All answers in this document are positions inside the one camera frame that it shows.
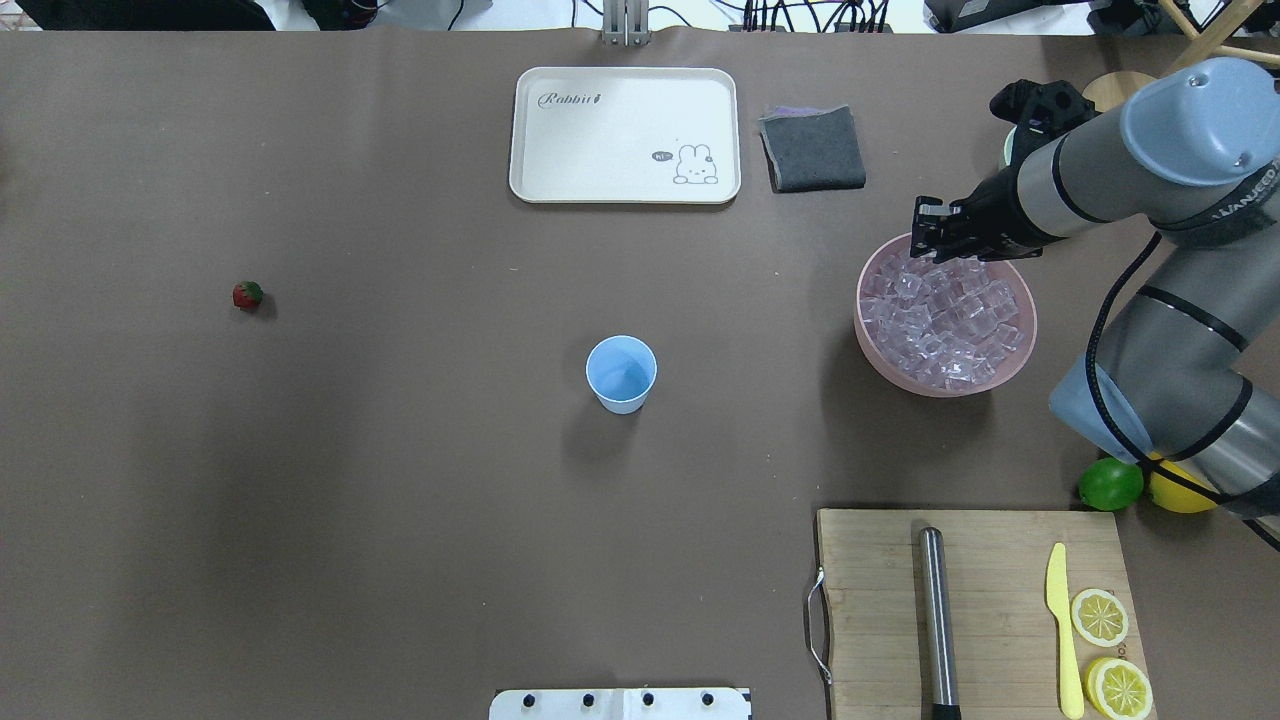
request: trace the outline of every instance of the brown tabletop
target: brown tabletop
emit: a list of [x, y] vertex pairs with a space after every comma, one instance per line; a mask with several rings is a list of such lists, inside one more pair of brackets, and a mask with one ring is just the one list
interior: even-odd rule
[[[1047, 396], [1144, 223], [1019, 265], [1039, 342], [977, 397], [882, 380], [854, 282], [915, 195], [995, 169], [1006, 82], [1158, 72], [1183, 40], [596, 44], [0, 35], [0, 716], [477, 719], [502, 688], [717, 683], [822, 717], [817, 509], [1073, 506], [1096, 451]], [[579, 64], [733, 76], [736, 201], [513, 197], [516, 78]], [[755, 118], [845, 102], [867, 188], [773, 193]], [[659, 359], [635, 416], [582, 378], [613, 333]], [[1272, 389], [1277, 342], [1242, 364]], [[1117, 519], [1161, 716], [1272, 716], [1280, 557], [1222, 512]]]

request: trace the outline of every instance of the yellow knife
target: yellow knife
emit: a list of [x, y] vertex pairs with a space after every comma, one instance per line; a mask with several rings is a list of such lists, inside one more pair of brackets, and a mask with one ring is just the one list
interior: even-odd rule
[[1084, 692], [1080, 689], [1080, 666], [1075, 661], [1075, 639], [1071, 638], [1071, 602], [1066, 593], [1066, 546], [1053, 543], [1044, 573], [1044, 605], [1057, 620], [1057, 702], [1062, 715], [1071, 720], [1084, 717]]

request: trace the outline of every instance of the wooden cutting board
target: wooden cutting board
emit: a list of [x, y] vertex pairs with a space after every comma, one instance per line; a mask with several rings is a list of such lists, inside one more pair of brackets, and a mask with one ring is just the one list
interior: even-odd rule
[[[925, 525], [942, 532], [965, 720], [1062, 719], [1056, 625], [1044, 606], [1044, 569], [1059, 541], [1066, 543], [1071, 597], [1103, 588], [1129, 611], [1129, 635], [1117, 647], [1094, 647], [1073, 632], [1080, 670], [1108, 656], [1147, 671], [1108, 512], [819, 510], [832, 720], [927, 717], [922, 705], [932, 701], [916, 546]], [[1085, 706], [1087, 719], [1103, 717], [1088, 700]]]

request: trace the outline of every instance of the yellow lemon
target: yellow lemon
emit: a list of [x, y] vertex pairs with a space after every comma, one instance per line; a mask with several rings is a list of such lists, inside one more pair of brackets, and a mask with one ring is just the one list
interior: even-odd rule
[[[1213, 489], [1204, 480], [1192, 475], [1169, 460], [1161, 461], [1160, 466], [1201, 487]], [[1149, 480], [1147, 492], [1151, 493], [1151, 501], [1171, 512], [1203, 512], [1217, 506], [1212, 500], [1181, 487], [1160, 473], [1152, 473]]]
[[1151, 715], [1151, 680], [1128, 660], [1094, 660], [1089, 665], [1084, 692], [1093, 707], [1108, 720], [1143, 720]]
[[1129, 612], [1116, 596], [1088, 588], [1071, 601], [1071, 624], [1091, 643], [1115, 647], [1129, 634]]

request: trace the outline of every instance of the folded cloth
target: folded cloth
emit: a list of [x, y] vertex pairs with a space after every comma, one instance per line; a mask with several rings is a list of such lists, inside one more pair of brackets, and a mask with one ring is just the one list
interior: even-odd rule
[[849, 105], [833, 110], [777, 108], [760, 118], [760, 135], [778, 192], [867, 184]]

